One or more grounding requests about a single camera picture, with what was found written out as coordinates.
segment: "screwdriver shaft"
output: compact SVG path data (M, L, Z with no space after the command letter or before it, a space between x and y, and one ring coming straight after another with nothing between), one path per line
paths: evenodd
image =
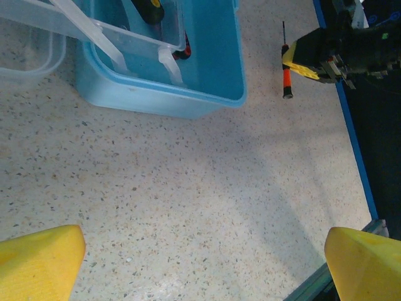
M287 41L286 41L286 24L283 21L283 36L284 36L284 45L287 45Z

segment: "blue plastic bin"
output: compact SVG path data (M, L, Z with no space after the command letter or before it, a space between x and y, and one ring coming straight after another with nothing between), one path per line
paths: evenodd
M236 0L185 0L184 26L192 49L179 60L185 88L170 83L156 60L125 54L138 77L112 70L110 59L91 43L78 43L76 88L101 107L196 119L246 99Z

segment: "black and yellow tool handle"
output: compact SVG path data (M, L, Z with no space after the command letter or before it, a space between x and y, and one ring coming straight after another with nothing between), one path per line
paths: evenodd
M164 8L159 0L131 0L141 18L149 25L159 24L164 18Z

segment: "orange screwdriver handle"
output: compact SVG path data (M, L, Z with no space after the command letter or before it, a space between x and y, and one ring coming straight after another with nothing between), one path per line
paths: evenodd
M285 44L281 47L281 56L283 56L289 49L288 45ZM289 66L283 64L283 98L291 99L293 98L293 91L291 89L291 71Z

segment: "terrazzo floor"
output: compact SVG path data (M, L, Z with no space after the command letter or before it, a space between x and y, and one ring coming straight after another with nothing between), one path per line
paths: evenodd
M79 224L86 256L71 300L282 300L325 260L332 226L370 215L333 85L293 75L312 1L241 1L248 98L182 120L94 107L62 66L0 91L0 241Z

